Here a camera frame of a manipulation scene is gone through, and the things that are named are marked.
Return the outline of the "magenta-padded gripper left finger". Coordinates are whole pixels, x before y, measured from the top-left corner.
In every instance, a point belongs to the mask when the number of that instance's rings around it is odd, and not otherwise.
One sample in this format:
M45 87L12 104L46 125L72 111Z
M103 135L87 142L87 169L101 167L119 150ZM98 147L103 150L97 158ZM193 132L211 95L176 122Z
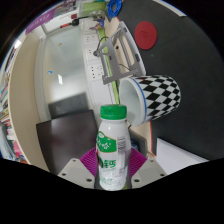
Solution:
M80 159L72 158L58 176L81 187L93 189L97 171L98 160L96 149L93 148Z

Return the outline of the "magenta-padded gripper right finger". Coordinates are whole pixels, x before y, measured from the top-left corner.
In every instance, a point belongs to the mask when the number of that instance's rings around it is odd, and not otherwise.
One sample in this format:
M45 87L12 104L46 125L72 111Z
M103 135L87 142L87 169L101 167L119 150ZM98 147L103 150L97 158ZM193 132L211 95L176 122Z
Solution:
M128 174L131 189L146 186L166 176L166 172L155 159L147 159L134 148L131 149L129 157Z

